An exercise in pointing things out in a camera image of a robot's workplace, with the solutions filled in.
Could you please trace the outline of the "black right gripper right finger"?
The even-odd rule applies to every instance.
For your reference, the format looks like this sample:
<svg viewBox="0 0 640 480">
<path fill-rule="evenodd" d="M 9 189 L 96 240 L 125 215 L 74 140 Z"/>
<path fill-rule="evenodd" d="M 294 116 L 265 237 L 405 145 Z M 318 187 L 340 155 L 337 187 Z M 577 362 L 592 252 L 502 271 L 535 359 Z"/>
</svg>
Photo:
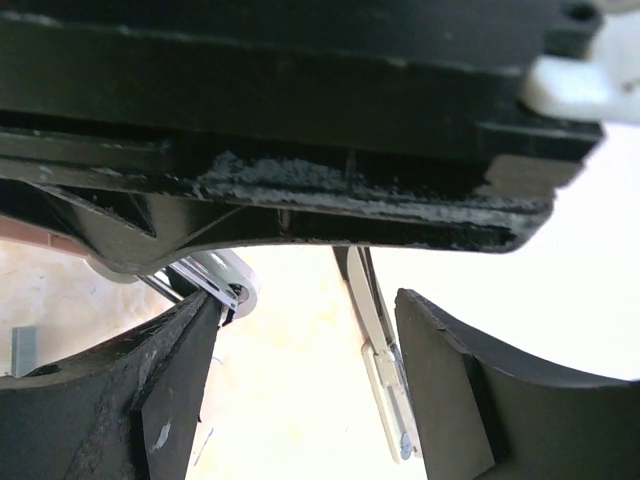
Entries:
<svg viewBox="0 0 640 480">
<path fill-rule="evenodd" d="M 524 352 L 413 290 L 395 314 L 428 478 L 638 478 L 638 382 Z"/>
</svg>

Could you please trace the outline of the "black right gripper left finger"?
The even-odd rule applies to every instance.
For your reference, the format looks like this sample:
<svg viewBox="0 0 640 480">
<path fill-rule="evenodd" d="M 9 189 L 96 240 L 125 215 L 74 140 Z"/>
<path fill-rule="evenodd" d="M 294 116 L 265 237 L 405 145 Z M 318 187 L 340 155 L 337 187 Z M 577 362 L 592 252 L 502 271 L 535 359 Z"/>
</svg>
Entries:
<svg viewBox="0 0 640 480">
<path fill-rule="evenodd" d="M 79 354 L 3 377 L 2 478 L 185 478 L 221 313 L 194 294 Z"/>
</svg>

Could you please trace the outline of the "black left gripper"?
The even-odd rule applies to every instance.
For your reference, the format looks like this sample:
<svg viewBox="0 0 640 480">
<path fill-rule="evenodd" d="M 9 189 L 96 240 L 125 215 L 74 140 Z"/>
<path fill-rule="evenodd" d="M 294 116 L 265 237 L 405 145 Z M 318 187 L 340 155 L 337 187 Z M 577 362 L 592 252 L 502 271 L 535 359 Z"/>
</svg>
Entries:
<svg viewBox="0 0 640 480">
<path fill-rule="evenodd" d="M 591 1 L 5 1 L 2 174 L 55 185 L 30 224 L 118 273 L 265 245 L 512 252 L 553 204 L 495 199 L 552 198 L 601 137 L 534 113 L 525 79 L 603 21 Z M 125 193 L 239 188 L 491 201 Z"/>
</svg>

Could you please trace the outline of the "large black chrome stapler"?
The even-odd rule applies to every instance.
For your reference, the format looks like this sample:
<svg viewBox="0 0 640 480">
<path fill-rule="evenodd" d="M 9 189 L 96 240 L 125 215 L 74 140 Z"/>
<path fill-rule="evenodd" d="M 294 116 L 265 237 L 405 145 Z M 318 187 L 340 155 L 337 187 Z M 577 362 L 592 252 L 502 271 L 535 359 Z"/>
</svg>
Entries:
<svg viewBox="0 0 640 480">
<path fill-rule="evenodd" d="M 361 356 L 391 457 L 420 458 L 421 445 L 399 342 L 377 279 L 370 249 L 333 248 L 363 335 Z"/>
</svg>

